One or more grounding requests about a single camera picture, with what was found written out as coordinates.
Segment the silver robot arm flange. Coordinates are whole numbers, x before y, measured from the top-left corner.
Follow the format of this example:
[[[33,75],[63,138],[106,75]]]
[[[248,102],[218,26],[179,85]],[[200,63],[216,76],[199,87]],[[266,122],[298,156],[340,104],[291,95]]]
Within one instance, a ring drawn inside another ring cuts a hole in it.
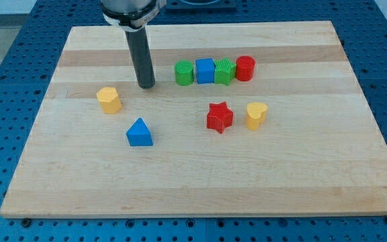
[[[101,0],[103,17],[111,26],[136,32],[153,20],[166,6],[166,0]]]

